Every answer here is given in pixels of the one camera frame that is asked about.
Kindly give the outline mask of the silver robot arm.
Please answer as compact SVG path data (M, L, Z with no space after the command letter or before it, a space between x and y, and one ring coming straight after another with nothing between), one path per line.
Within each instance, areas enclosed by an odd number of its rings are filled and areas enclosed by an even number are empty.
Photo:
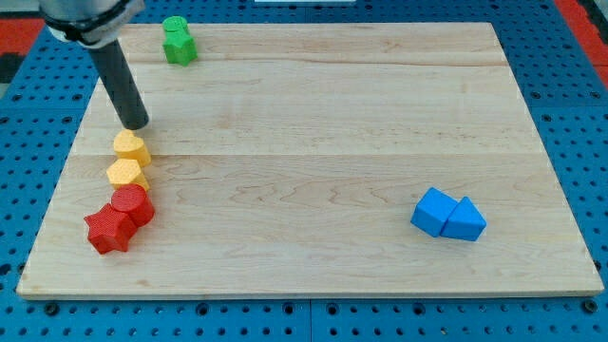
M102 48L145 9L143 0L40 0L39 11L49 31L62 42Z

